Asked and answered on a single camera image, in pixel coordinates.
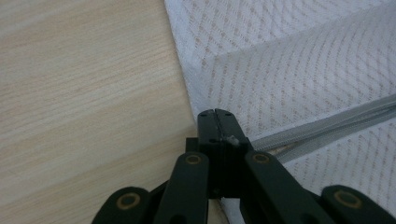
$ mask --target white mesh fabric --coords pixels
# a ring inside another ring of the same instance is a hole
[[[349,186],[396,217],[396,119],[348,135],[284,166],[318,195],[326,186]],[[243,223],[239,201],[224,203],[230,223]]]
[[[165,3],[194,116],[252,140],[396,93],[394,1]]]

